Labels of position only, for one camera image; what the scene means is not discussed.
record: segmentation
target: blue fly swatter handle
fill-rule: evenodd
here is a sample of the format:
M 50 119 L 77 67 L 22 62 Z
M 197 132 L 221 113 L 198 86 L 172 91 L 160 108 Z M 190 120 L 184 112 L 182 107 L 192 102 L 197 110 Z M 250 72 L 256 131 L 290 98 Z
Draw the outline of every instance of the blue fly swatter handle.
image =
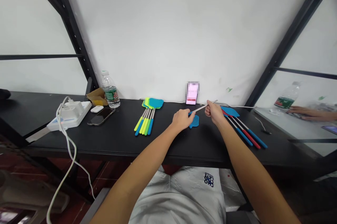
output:
M 139 126 L 138 126 L 138 129 L 137 129 L 136 133 L 134 134 L 135 136 L 138 136 L 139 131 L 140 131 L 140 128 L 141 128 L 143 122 L 144 122 L 144 120 L 142 120 L 142 121 L 140 122 L 140 124 L 139 124 Z
M 262 147 L 264 147 L 265 149 L 268 148 L 268 146 L 265 145 L 265 143 L 262 142 L 262 140 L 261 140 L 260 138 L 258 138 L 258 136 L 255 135 L 255 134 L 253 133 L 253 131 L 251 131 L 250 129 L 248 129 L 248 132 L 249 132 L 252 136 L 254 136 L 255 140 L 257 140 L 257 141 L 262 145 Z
M 150 127 L 148 128 L 148 132 L 147 132 L 148 135 L 151 134 L 152 124 L 153 124 L 153 119 L 151 119 Z
M 253 146 L 252 142 L 242 133 L 242 131 L 239 128 L 236 128 L 236 130 L 240 133 L 240 135 L 246 140 L 249 146 Z

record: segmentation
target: plastic bottle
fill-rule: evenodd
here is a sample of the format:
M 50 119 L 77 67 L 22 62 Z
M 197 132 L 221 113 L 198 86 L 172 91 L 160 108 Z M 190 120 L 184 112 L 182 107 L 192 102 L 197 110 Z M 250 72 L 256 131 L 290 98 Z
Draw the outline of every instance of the plastic bottle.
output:
M 280 115 L 282 112 L 285 112 L 285 110 L 289 109 L 298 98 L 300 86 L 300 82 L 294 81 L 291 86 L 283 91 L 282 95 L 279 96 L 274 103 L 275 106 L 281 109 L 271 109 L 270 112 L 274 115 Z
M 105 92 L 105 97 L 109 107 L 117 108 L 120 106 L 120 101 L 117 93 L 117 88 L 108 71 L 102 71 L 102 89 Z

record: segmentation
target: phone screen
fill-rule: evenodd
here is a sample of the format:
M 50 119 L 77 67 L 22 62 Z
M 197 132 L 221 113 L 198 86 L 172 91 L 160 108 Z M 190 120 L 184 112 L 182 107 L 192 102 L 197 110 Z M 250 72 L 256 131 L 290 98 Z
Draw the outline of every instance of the phone screen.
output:
M 335 127 L 335 126 L 323 126 L 322 128 L 327 129 L 327 130 L 337 134 L 337 127 Z
M 197 82 L 187 83 L 186 104 L 195 105 L 197 103 L 198 92 L 199 92 L 199 83 Z
M 112 108 L 104 108 L 101 112 L 99 112 L 95 117 L 93 117 L 88 124 L 100 124 L 104 121 L 115 109 Z

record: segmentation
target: bottle label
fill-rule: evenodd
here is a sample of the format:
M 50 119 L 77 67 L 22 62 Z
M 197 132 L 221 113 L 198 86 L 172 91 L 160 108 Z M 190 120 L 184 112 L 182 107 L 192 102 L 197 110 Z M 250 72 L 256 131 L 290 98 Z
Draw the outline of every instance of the bottle label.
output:
M 294 100 L 284 98 L 284 97 L 279 97 L 277 101 L 275 101 L 274 105 L 280 108 L 290 108 L 290 106 L 294 103 Z
M 105 92 L 105 97 L 107 100 L 118 100 L 117 89 L 113 89 L 111 91 Z

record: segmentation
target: white shirt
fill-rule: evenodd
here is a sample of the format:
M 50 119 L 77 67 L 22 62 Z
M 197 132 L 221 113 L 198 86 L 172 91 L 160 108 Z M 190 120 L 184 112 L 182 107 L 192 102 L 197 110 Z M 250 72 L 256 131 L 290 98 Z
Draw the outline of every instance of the white shirt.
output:
M 211 174 L 213 183 L 206 181 L 205 173 Z M 172 176 L 157 171 L 135 204 L 129 224 L 219 224 L 225 217 L 219 170 L 187 167 Z

